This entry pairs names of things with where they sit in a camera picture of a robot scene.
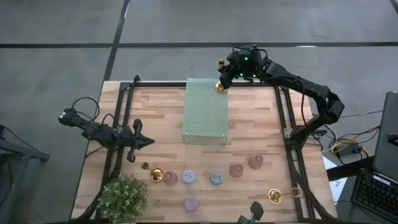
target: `keyboard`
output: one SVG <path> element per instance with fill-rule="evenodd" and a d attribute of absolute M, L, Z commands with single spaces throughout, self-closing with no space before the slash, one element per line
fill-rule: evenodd
<path fill-rule="evenodd" d="M 373 172 L 361 169 L 351 200 L 380 217 L 398 221 L 398 185 Z"/>

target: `wooden tabletop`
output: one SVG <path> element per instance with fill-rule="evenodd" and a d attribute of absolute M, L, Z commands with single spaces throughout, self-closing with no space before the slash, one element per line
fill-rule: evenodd
<path fill-rule="evenodd" d="M 106 113 L 114 113 L 119 84 L 104 82 L 99 101 L 101 113 L 97 121 L 101 121 Z M 291 91 L 298 124 L 303 123 L 300 115 L 301 97 L 300 93 Z M 127 150 L 123 155 L 121 172 L 134 174 L 149 189 L 148 207 L 138 222 L 236 222 L 240 215 L 250 216 L 249 208 L 253 201 L 258 201 L 264 208 L 262 222 L 297 220 L 292 197 L 284 196 L 278 205 L 271 204 L 267 199 L 270 189 L 277 188 L 282 193 L 291 189 L 274 88 L 232 87 L 228 90 L 228 98 L 227 146 L 186 145 L 181 136 L 185 87 L 134 88 L 129 125 L 134 119 L 141 119 L 143 135 L 155 139 L 154 144 L 136 151 L 135 163 L 126 160 Z M 309 120 L 312 114 L 307 98 L 303 110 L 306 120 Z M 286 107 L 285 113 L 287 123 L 290 123 Z M 106 123 L 112 124 L 111 118 L 108 117 Z M 97 142 L 91 142 L 87 153 L 99 146 Z M 248 166 L 248 158 L 252 155 L 264 157 L 259 170 Z M 336 217 L 320 148 L 306 145 L 303 156 L 312 192 L 326 210 Z M 85 160 L 73 218 L 82 214 L 98 193 L 105 158 L 106 150 L 102 149 Z M 142 162 L 148 162 L 151 168 L 176 172 L 178 182 L 172 186 L 152 182 L 149 171 L 140 168 Z M 235 163 L 244 167 L 244 174 L 239 179 L 230 177 L 228 173 L 229 166 Z M 193 184 L 187 185 L 181 181 L 185 169 L 196 173 Z M 210 174 L 215 170 L 224 173 L 222 185 L 213 185 L 209 181 Z M 198 199 L 198 210 L 195 212 L 186 212 L 184 209 L 183 201 L 189 196 Z M 307 217 L 304 195 L 301 201 Z"/>

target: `green plant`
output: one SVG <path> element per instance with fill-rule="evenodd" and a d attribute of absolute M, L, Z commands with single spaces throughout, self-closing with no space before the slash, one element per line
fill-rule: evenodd
<path fill-rule="evenodd" d="M 133 222 L 147 205 L 147 186 L 132 176 L 120 175 L 104 186 L 97 208 L 113 223 Z"/>

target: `gray concrete floor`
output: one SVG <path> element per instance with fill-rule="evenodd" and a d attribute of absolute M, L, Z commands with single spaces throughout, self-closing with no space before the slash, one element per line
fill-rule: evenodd
<path fill-rule="evenodd" d="M 0 44 L 112 43 L 122 4 L 123 0 L 3 0 Z M 132 0 L 121 42 L 398 41 L 397 20 L 388 0 Z M 397 47 L 267 50 L 290 72 L 328 85 L 345 103 L 345 115 L 382 108 L 386 92 L 397 90 Z M 217 78 L 216 61 L 230 51 L 119 49 L 111 80 L 132 80 L 134 75 L 142 80 Z M 78 97 L 98 98 L 109 53 L 110 49 L 0 49 L 0 123 L 51 154 L 47 164 L 31 163 L 13 223 L 68 220 L 87 141 L 79 130 L 59 124 L 57 116 Z M 94 105 L 78 106 L 94 113 Z M 381 114 L 342 118 L 332 127 L 338 135 L 360 132 L 379 124 L 380 118 Z M 365 146 L 373 153 L 375 144 L 376 138 Z M 352 183 L 341 199 L 350 197 Z M 350 205 L 338 205 L 338 213 L 344 220 L 364 218 Z"/>

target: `green mesh container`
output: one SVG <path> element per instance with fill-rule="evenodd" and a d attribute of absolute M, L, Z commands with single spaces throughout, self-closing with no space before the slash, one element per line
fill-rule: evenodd
<path fill-rule="evenodd" d="M 218 80 L 187 79 L 182 137 L 186 144 L 224 146 L 228 138 L 228 92 L 215 89 Z"/>

